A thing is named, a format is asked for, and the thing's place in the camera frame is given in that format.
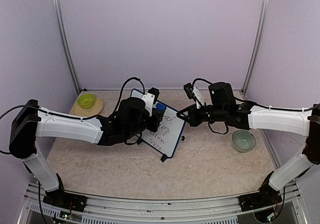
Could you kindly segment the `blue whiteboard eraser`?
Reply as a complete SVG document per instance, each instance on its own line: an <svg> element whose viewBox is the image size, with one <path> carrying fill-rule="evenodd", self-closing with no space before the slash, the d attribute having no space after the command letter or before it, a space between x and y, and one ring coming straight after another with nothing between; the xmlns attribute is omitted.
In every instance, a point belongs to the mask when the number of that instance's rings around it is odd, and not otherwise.
<svg viewBox="0 0 320 224"><path fill-rule="evenodd" d="M156 104L156 110L161 114L164 113L166 110L166 105L162 103L157 103Z"/></svg>

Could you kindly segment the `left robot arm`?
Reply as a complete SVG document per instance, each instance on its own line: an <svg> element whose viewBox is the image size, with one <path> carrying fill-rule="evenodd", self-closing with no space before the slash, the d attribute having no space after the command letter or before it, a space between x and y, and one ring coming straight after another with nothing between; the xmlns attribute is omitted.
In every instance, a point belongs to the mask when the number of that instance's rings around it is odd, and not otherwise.
<svg viewBox="0 0 320 224"><path fill-rule="evenodd" d="M38 179L46 194L63 207L70 202L58 174L53 173L44 156L36 147L42 137L80 140L98 146L129 144L129 139L148 130L156 132L166 106L154 100L129 97L120 101L118 110L108 117L94 115L80 117L40 107L31 99L21 106L11 124L9 152L21 159Z"/></svg>

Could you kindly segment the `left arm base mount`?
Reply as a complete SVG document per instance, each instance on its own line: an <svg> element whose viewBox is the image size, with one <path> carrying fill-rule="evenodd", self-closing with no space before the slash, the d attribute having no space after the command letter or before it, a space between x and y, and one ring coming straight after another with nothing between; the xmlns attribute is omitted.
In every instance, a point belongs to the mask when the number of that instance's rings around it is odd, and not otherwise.
<svg viewBox="0 0 320 224"><path fill-rule="evenodd" d="M57 189L54 191L46 191L43 202L54 207L83 213L86 207L87 197Z"/></svg>

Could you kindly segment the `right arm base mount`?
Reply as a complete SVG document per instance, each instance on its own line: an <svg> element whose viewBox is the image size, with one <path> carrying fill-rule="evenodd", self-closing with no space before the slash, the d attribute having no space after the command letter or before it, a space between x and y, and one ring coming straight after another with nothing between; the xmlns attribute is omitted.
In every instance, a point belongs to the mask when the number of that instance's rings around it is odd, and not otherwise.
<svg viewBox="0 0 320 224"><path fill-rule="evenodd" d="M251 211L275 205L282 202L279 191L274 189L259 189L257 192L240 195L238 197L242 212Z"/></svg>

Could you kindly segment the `small blue-framed whiteboard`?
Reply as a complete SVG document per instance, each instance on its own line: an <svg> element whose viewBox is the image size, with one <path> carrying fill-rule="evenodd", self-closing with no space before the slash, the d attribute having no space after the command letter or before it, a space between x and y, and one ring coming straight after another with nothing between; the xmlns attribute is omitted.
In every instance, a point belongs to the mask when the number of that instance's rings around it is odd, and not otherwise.
<svg viewBox="0 0 320 224"><path fill-rule="evenodd" d="M142 138L142 143L148 144L157 152L162 155L166 154L168 159L171 159L176 152L180 137L183 135L186 122L177 117L178 111L176 109L159 100L153 105L155 108L157 103L162 103L166 106L157 132L146 129L138 137Z"/></svg>

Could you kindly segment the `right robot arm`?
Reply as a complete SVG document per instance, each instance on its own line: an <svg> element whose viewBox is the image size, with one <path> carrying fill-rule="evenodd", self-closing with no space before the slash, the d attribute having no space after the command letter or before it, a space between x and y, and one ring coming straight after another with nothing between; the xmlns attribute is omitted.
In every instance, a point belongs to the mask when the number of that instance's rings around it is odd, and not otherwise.
<svg viewBox="0 0 320 224"><path fill-rule="evenodd" d="M266 206L286 184L320 163L320 106L285 108L264 106L234 96L227 82L210 82L208 91L211 104L207 104L195 84L187 83L183 89L194 104L178 111L176 116L190 127L202 123L211 126L224 123L225 129L263 130L286 133L305 138L304 146L280 168L270 173L256 194L256 202Z"/></svg>

